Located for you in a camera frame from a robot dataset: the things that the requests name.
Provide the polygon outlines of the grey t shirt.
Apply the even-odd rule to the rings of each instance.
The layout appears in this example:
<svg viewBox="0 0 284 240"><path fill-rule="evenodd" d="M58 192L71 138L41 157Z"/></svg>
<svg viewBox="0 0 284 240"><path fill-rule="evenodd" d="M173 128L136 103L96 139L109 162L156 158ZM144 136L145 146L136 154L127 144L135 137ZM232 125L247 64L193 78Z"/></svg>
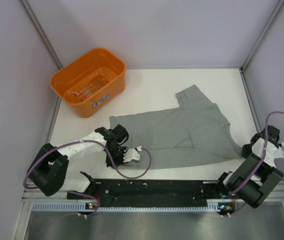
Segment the grey t shirt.
<svg viewBox="0 0 284 240"><path fill-rule="evenodd" d="M229 121L196 85L176 93L176 99L178 108L110 117L112 128L122 125L128 131L128 148L149 151L126 169L186 168L241 158Z"/></svg>

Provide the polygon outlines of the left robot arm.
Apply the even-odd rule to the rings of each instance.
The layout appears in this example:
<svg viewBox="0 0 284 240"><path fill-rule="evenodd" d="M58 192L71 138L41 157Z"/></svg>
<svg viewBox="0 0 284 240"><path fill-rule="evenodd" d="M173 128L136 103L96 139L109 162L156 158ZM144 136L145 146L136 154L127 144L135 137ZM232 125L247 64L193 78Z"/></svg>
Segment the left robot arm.
<svg viewBox="0 0 284 240"><path fill-rule="evenodd" d="M79 192L84 198L90 198L95 194L93 180L85 173L68 173L69 162L105 152L106 166L118 167L125 162L128 148L123 144L128 139L128 131L119 124L113 129L97 128L83 138L60 146L47 143L40 148L27 170L23 186L25 189L40 189L47 197L63 190ZM27 180L31 180L35 187L28 186Z"/></svg>

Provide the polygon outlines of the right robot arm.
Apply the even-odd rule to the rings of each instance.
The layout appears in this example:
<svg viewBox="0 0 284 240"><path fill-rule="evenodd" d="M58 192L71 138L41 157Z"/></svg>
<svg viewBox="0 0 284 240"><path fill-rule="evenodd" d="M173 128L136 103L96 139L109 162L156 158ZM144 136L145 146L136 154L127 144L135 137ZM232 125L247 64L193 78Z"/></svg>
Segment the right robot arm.
<svg viewBox="0 0 284 240"><path fill-rule="evenodd" d="M218 179L216 194L221 198L235 195L252 208L259 207L284 177L275 165L276 159L284 158L279 140L280 130L272 125L255 134L242 147L242 164Z"/></svg>

